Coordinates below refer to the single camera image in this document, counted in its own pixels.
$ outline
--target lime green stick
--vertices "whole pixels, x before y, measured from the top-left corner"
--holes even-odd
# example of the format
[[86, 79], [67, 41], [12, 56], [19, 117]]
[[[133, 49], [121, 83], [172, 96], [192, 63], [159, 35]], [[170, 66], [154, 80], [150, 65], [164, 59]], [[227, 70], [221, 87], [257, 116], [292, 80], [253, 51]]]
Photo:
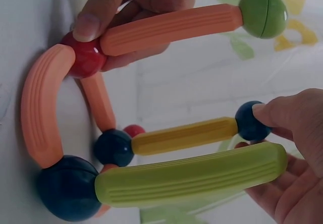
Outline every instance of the lime green stick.
[[265, 142], [199, 157], [111, 169], [96, 177], [99, 201], [145, 207], [242, 191], [274, 180], [287, 167], [282, 145]]

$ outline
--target large dark blue ball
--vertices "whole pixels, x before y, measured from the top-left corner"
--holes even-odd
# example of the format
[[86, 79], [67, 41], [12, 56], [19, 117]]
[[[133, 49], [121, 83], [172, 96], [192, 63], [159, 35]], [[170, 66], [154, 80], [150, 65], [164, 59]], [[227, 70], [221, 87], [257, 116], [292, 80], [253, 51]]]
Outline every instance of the large dark blue ball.
[[66, 221], [83, 221], [101, 207], [94, 189], [97, 175], [88, 161], [65, 155], [41, 171], [36, 187], [42, 202], [55, 216]]
[[133, 159], [131, 137], [124, 131], [116, 129], [102, 133], [94, 144], [94, 156], [104, 164], [127, 166]]
[[254, 104], [261, 103], [260, 101], [250, 101], [244, 103], [238, 109], [235, 119], [238, 125], [238, 134], [247, 141], [261, 141], [265, 139], [272, 129], [258, 121], [252, 112]]

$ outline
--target magnetic building toy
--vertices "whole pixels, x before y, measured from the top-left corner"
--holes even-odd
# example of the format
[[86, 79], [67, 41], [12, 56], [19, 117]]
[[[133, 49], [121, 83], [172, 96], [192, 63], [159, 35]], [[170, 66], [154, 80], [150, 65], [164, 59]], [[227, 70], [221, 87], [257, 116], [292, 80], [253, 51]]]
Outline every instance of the magnetic building toy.
[[[116, 129], [116, 119], [101, 70], [106, 57], [172, 41], [233, 31], [240, 26], [258, 38], [273, 38], [285, 29], [287, 11], [281, 0], [240, 0], [228, 4], [163, 14], [115, 28], [91, 42], [72, 33], [48, 49], [27, 76], [21, 102], [22, 130], [30, 156], [42, 168], [38, 194], [57, 217], [82, 221], [110, 207], [142, 207], [226, 193], [266, 183], [287, 166], [283, 146], [265, 142], [193, 158], [127, 166], [134, 154], [152, 155], [229, 139], [265, 139], [271, 129], [243, 104], [234, 118], [223, 117], [145, 133], [137, 125]], [[78, 78], [102, 135], [93, 145], [103, 164], [100, 173], [88, 161], [64, 155], [56, 117], [62, 80]]]

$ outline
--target magnetic ball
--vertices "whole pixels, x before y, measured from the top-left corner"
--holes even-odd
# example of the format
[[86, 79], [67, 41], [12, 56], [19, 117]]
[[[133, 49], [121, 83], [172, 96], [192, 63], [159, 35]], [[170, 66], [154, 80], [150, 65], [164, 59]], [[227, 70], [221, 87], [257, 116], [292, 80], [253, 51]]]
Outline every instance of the magnetic ball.
[[259, 38], [274, 38], [287, 25], [287, 9], [282, 0], [240, 0], [243, 28]]
[[96, 169], [86, 160], [70, 155], [43, 169], [36, 181], [40, 199], [47, 209], [65, 221], [83, 221], [101, 207], [94, 180]]
[[74, 78], [86, 78], [100, 71], [106, 62], [99, 39], [90, 42], [79, 42], [74, 39], [72, 32], [67, 33], [61, 44], [70, 46], [75, 52], [75, 63], [69, 75]]
[[265, 139], [272, 129], [258, 121], [252, 112], [254, 104], [261, 103], [260, 101], [250, 101], [244, 103], [238, 109], [235, 119], [238, 125], [238, 134], [247, 141], [261, 141]]
[[139, 135], [141, 133], [146, 132], [145, 129], [143, 129], [141, 126], [135, 125], [135, 124], [125, 127], [123, 129], [123, 131], [128, 133], [129, 136], [131, 136], [131, 137], [135, 137], [135, 136], [137, 136], [137, 135]]
[[116, 129], [103, 132], [95, 142], [93, 152], [103, 165], [111, 163], [119, 167], [127, 166], [134, 156], [131, 137]]

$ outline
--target orange curved stick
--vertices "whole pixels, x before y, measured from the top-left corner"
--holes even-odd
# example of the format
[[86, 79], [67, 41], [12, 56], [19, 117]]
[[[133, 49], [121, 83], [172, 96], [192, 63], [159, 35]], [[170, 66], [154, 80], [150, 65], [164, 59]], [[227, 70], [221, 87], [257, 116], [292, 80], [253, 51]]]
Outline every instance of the orange curved stick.
[[[104, 173], [105, 171], [108, 171], [108, 170], [110, 170], [110, 169], [114, 169], [114, 168], [116, 168], [116, 167], [118, 167], [118, 166], [116, 166], [116, 165], [114, 165], [114, 164], [106, 164], [106, 165], [104, 165], [103, 166], [103, 169], [101, 170], [101, 172], [100, 172], [100, 174], [101, 173]], [[102, 206], [101, 206], [101, 208], [100, 208], [100, 210], [97, 212], [97, 214], [95, 214], [95, 216], [94, 217], [101, 217], [101, 216], [103, 216], [108, 210], [110, 210], [110, 206], [109, 205], [105, 205], [105, 204], [103, 204]]]
[[154, 16], [109, 29], [101, 37], [104, 54], [118, 56], [172, 41], [233, 31], [243, 25], [239, 7], [228, 4]]
[[29, 154], [47, 168], [63, 157], [56, 118], [61, 82], [75, 61], [74, 50], [57, 44], [33, 65], [26, 79], [21, 102], [21, 124]]
[[91, 112], [99, 129], [104, 132], [116, 128], [116, 117], [112, 110], [102, 73], [80, 79]]

